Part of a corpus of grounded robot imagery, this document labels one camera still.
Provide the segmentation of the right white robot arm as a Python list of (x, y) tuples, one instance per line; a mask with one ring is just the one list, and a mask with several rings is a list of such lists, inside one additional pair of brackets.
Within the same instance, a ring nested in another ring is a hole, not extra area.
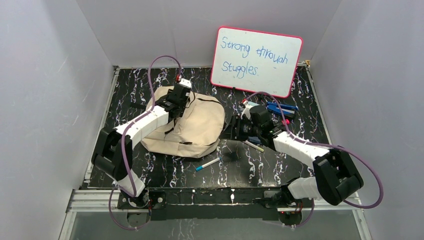
[(295, 207), (301, 199), (323, 199), (336, 206), (363, 187), (364, 181), (350, 155), (340, 149), (294, 139), (282, 122), (274, 122), (262, 105), (248, 109), (248, 114), (234, 115), (224, 124), (220, 139), (246, 141), (257, 137), (260, 143), (286, 154), (313, 170), (312, 177), (299, 177), (281, 188), (282, 202)]

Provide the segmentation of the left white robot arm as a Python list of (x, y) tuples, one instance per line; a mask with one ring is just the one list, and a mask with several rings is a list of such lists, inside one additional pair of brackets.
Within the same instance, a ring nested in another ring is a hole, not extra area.
[(153, 131), (183, 115), (191, 91), (192, 83), (182, 79), (166, 95), (153, 100), (141, 115), (99, 132), (91, 163), (116, 181), (137, 208), (147, 206), (150, 198), (144, 182), (132, 170), (133, 150)]

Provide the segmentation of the red pink highlighter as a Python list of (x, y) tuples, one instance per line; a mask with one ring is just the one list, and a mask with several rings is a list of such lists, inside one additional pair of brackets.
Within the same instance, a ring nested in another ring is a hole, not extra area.
[(281, 122), (285, 125), (289, 125), (291, 123), (289, 119), (283, 119)]

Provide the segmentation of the white marker pale cap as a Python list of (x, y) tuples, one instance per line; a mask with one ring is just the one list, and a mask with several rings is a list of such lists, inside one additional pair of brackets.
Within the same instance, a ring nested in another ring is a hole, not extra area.
[(258, 146), (258, 145), (256, 145), (256, 144), (254, 144), (254, 143), (251, 143), (251, 142), (249, 142), (249, 141), (244, 141), (243, 143), (244, 143), (244, 144), (246, 144), (246, 145), (248, 145), (248, 146), (249, 146), (249, 147), (251, 147), (251, 148), (256, 149), (257, 151), (260, 151), (261, 153), (263, 153), (263, 152), (264, 152), (264, 149), (263, 149), (262, 147), (260, 147), (260, 146)]

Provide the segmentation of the white marker blue cap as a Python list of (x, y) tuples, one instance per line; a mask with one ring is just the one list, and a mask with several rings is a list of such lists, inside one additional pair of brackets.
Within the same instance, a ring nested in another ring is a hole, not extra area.
[(211, 160), (207, 163), (204, 163), (204, 164), (198, 166), (195, 170), (198, 172), (198, 171), (200, 171), (200, 170), (202, 170), (202, 169), (204, 169), (204, 168), (206, 168), (206, 167), (208, 167), (208, 166), (210, 166), (210, 165), (212, 165), (216, 162), (219, 162), (221, 159), (222, 159), (221, 157), (217, 157), (217, 158), (215, 158), (215, 159), (213, 159), (213, 160)]

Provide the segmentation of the beige canvas backpack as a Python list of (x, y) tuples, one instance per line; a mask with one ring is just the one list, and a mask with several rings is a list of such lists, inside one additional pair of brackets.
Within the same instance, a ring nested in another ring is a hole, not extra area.
[(217, 149), (225, 110), (213, 96), (191, 92), (182, 117), (157, 128), (141, 144), (153, 153), (202, 158)]

